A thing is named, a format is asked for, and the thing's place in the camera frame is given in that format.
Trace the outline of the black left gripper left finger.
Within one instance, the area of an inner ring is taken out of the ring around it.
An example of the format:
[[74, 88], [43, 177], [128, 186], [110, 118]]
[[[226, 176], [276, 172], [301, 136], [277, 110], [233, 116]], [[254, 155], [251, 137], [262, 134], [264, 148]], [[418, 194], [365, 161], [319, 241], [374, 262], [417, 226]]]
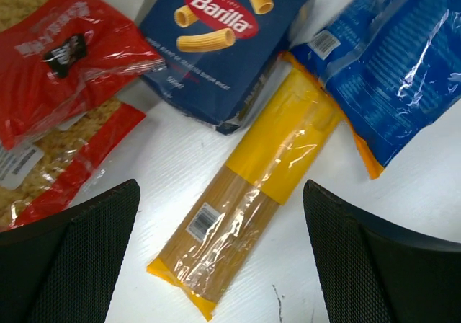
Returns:
[[104, 322], [140, 202], [128, 180], [1, 233], [2, 322]]

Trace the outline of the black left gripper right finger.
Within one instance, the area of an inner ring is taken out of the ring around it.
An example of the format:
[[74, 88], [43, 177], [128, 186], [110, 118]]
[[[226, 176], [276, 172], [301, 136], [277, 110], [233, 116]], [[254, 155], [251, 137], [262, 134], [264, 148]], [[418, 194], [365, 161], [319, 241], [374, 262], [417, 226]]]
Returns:
[[403, 228], [312, 180], [303, 206], [330, 322], [460, 321], [460, 243]]

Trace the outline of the blue and orange pasta bag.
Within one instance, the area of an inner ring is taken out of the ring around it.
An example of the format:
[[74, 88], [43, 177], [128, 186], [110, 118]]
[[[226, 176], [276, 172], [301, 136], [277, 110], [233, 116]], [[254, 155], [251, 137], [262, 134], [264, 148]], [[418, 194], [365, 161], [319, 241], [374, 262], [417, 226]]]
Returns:
[[460, 0], [352, 0], [287, 59], [341, 109], [376, 179], [460, 99]]

